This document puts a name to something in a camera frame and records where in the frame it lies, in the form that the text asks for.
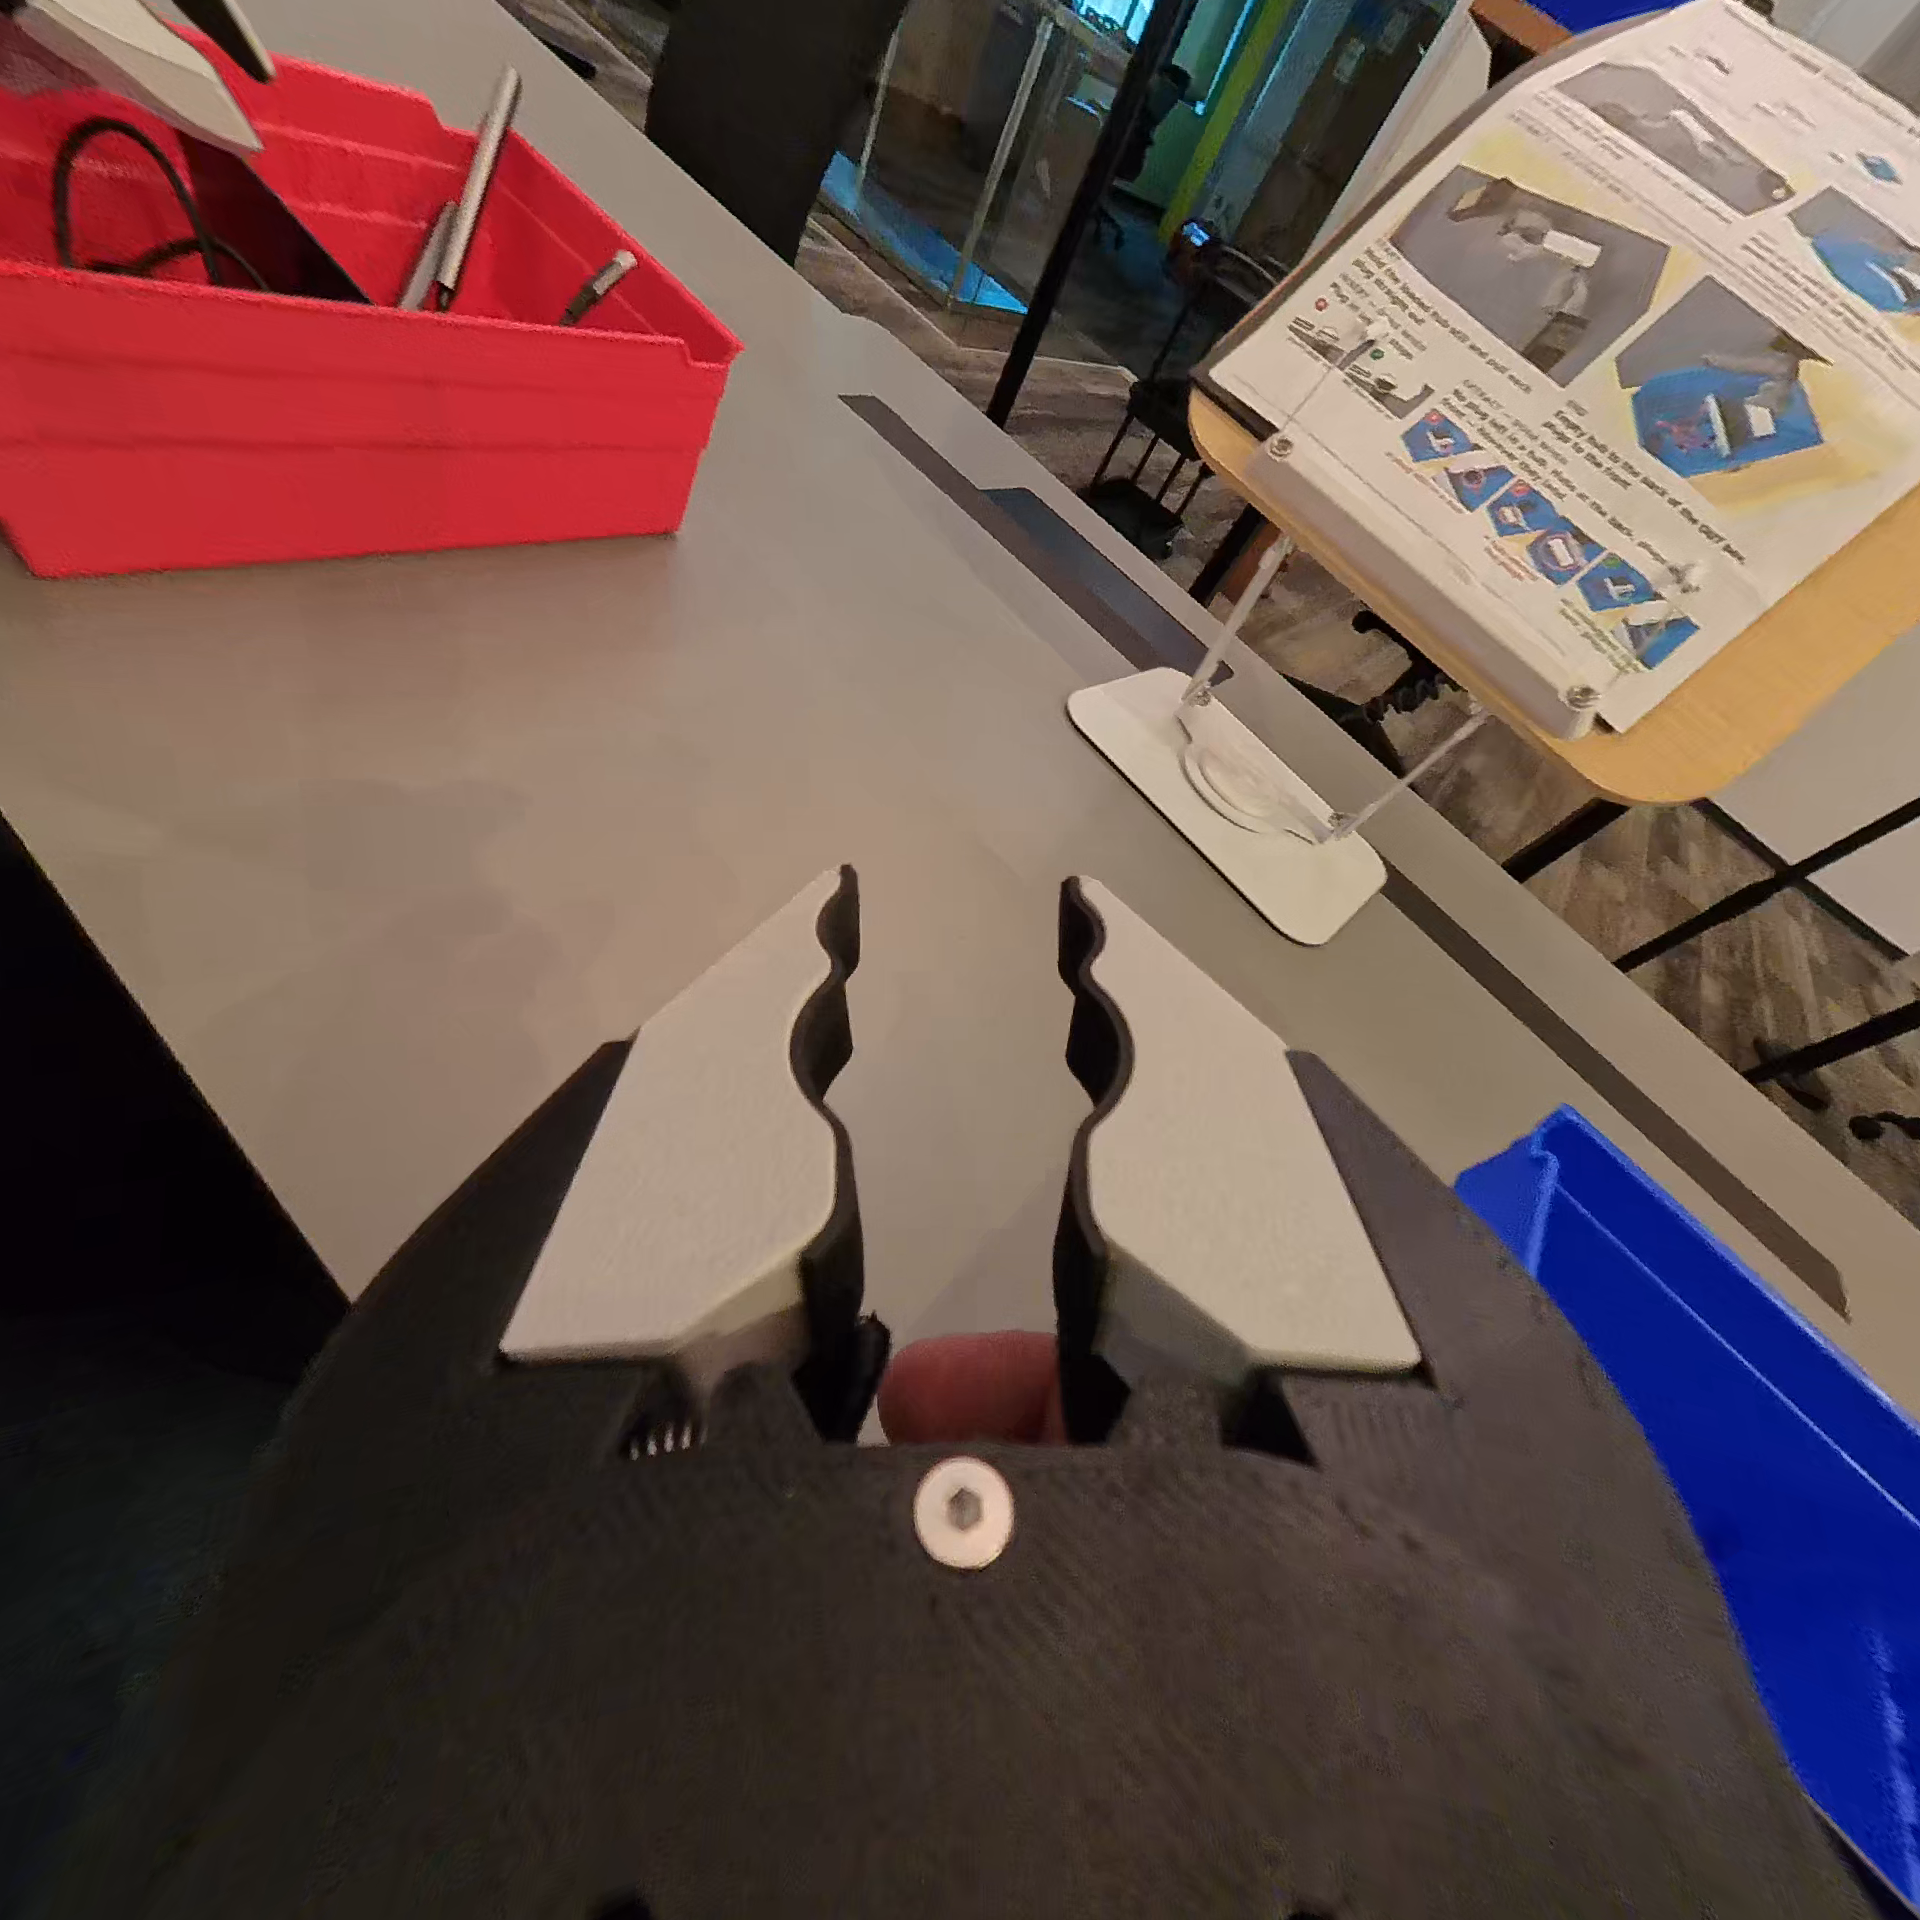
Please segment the person's right hand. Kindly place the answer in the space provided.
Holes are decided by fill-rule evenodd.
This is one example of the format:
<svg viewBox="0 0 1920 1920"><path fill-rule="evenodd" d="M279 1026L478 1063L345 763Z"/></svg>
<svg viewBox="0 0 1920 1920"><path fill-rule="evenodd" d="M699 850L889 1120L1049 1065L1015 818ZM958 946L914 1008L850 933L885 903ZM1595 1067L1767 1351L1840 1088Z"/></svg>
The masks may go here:
<svg viewBox="0 0 1920 1920"><path fill-rule="evenodd" d="M1058 1339L1033 1330L917 1339L889 1360L875 1410L894 1447L1063 1445Z"/></svg>

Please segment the clear acrylic panel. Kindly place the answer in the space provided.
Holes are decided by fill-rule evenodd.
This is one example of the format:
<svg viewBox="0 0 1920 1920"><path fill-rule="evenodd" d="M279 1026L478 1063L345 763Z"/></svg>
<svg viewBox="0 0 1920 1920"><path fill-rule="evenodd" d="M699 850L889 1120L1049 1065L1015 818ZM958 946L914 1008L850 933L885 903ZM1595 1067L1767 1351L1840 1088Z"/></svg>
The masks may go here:
<svg viewBox="0 0 1920 1920"><path fill-rule="evenodd" d="M939 309L1022 315L1150 5L912 2L823 203Z"/></svg>

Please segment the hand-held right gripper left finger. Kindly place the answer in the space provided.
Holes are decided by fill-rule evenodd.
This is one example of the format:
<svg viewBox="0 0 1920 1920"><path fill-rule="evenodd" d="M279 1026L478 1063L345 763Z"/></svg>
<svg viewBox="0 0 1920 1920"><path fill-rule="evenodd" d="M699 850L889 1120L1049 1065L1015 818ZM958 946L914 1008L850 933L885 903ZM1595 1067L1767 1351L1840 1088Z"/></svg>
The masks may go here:
<svg viewBox="0 0 1920 1920"><path fill-rule="evenodd" d="M690 1406L743 1365L859 1438L889 1355L864 1310L846 1125L857 871L827 869L640 1024L501 1337L519 1362L649 1360Z"/></svg>

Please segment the slim grey usb-c hub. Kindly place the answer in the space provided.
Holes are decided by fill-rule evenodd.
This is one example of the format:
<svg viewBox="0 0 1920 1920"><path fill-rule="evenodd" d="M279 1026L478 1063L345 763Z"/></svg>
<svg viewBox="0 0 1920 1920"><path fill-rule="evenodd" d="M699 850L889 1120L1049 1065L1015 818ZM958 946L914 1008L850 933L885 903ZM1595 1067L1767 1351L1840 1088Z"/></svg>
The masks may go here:
<svg viewBox="0 0 1920 1920"><path fill-rule="evenodd" d="M459 295L469 251L473 249L475 231L485 217L489 192L496 178L496 167L505 153L507 137L521 103L521 73L514 66L503 66L487 114L475 130L469 174L459 199L448 206L448 222L441 238L439 263L427 281L425 304L430 311L443 313Z"/></svg>

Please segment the red plastic bin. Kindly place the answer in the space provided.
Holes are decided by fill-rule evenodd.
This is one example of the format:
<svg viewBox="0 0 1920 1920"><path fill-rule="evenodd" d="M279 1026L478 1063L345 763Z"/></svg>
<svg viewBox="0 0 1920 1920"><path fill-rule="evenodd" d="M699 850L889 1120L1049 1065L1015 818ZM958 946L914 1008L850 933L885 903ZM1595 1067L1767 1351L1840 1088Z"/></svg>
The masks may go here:
<svg viewBox="0 0 1920 1920"><path fill-rule="evenodd" d="M741 341L512 130L448 311L398 311L473 133L418 91L288 59L238 80L256 174L368 295L295 265L149 112L5 94L5 539L39 578L219 569L679 530ZM583 325L615 251L638 267Z"/></svg>

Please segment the blue plastic bin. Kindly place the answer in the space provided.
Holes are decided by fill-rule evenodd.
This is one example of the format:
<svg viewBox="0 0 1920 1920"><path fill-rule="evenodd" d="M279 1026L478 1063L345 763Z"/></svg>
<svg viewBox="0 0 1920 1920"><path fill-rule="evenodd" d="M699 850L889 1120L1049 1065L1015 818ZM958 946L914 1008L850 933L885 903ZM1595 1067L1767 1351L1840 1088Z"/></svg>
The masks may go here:
<svg viewBox="0 0 1920 1920"><path fill-rule="evenodd" d="M1573 1109L1456 1195L1639 1419L1787 1762L1881 1902L1915 1913L1915 1419Z"/></svg>

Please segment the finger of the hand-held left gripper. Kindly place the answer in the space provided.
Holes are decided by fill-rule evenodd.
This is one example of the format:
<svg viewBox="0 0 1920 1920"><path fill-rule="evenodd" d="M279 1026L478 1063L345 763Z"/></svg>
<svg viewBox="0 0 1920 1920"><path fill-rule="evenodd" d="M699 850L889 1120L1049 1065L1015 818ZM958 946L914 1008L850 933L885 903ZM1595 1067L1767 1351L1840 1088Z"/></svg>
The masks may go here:
<svg viewBox="0 0 1920 1920"><path fill-rule="evenodd" d="M251 82L277 82L272 53L256 34L254 23L238 2L226 0L178 0L169 2L192 27L217 46Z"/></svg>
<svg viewBox="0 0 1920 1920"><path fill-rule="evenodd" d="M142 2L5 2L2 87L18 98L94 89L229 153L261 153L224 71Z"/></svg>

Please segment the black chair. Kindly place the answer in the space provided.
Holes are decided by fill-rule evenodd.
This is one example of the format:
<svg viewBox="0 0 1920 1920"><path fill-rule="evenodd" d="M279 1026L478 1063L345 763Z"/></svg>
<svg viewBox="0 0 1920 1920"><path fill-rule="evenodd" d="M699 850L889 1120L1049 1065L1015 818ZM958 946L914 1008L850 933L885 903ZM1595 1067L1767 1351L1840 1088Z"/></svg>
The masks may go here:
<svg viewBox="0 0 1920 1920"><path fill-rule="evenodd" d="M642 130L786 267L905 2L681 2Z"/></svg>

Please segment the black floor stand pole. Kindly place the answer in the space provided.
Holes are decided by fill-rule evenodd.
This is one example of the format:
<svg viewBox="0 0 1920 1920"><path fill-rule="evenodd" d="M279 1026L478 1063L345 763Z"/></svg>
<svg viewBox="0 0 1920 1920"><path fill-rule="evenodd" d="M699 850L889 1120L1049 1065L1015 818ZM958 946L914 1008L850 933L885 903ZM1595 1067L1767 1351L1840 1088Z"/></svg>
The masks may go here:
<svg viewBox="0 0 1920 1920"><path fill-rule="evenodd" d="M987 418L997 427L1006 427L1017 407L1017 398L1040 357L1047 327L1063 297L1074 261L1097 222L1097 213L1115 181L1120 158L1143 119L1147 94L1161 69L1173 59L1191 11L1193 2L1154 2L1145 18L1143 34L1122 69L1113 105L1095 139L1088 167L1079 176L1063 224L1054 235L1035 293L1029 297L1015 338L1001 359L999 377L985 407Z"/></svg>

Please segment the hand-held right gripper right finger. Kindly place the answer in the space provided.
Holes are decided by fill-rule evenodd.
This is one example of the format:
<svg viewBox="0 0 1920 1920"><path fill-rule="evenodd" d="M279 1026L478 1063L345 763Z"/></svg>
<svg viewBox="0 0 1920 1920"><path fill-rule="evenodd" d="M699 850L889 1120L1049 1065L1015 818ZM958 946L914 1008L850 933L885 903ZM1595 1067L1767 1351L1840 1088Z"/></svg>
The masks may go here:
<svg viewBox="0 0 1920 1920"><path fill-rule="evenodd" d="M1262 1435L1285 1376L1403 1383L1424 1355L1285 1040L1102 880L1058 969L1086 1097L1054 1234L1063 1424L1099 1442L1157 1381Z"/></svg>

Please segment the document stand with wooden board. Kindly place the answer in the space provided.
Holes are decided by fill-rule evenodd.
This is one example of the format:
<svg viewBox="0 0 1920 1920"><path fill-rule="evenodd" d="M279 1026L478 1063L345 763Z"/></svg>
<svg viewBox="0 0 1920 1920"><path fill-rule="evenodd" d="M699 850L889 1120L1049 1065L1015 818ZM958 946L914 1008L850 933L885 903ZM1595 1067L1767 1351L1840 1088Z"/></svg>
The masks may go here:
<svg viewBox="0 0 1920 1920"><path fill-rule="evenodd" d="M1657 14L1568 39L1511 80L1563 55L1575 41L1646 16ZM1392 185L1435 137L1456 128L1472 107L1486 105L1499 87L1451 110L1449 119L1433 123L1424 137L1406 135L1392 171L1381 167L1360 171L1330 215L1310 231L1310 247L1289 274L1305 263L1314 242L1328 238L1374 192ZM1429 656L1399 622L1371 610L1349 581L1317 560L1287 530L1278 512L1246 487L1255 441L1241 423L1198 391L1195 379L1209 357L1191 377L1198 439L1205 453L1227 457L1223 473L1230 487L1278 528L1278 539L1255 565L1253 581L1195 667L1186 672L1152 667L1081 688L1070 697L1067 713L1081 738L1097 747L1273 930L1296 944L1328 944L1381 894L1385 864L1362 837L1362 827L1390 798L1470 738L1488 718L1502 720L1518 736L1529 736L1545 747L1600 800L1630 807L1705 800L1785 745L1849 681L1856 681L1890 645L1915 629L1918 496L1915 507L1909 507L1888 533L1870 537L1863 560L1824 567L1810 594L1778 608L1739 647L1717 656L1634 729L1621 736L1591 734L1579 741L1541 734L1499 706L1493 695L1474 688L1465 665ZM1463 688L1472 704L1467 718L1435 752L1371 802L1323 800L1305 775L1287 766L1282 754L1227 706L1218 679L1246 617L1296 553L1305 553L1335 576L1390 631Z"/></svg>

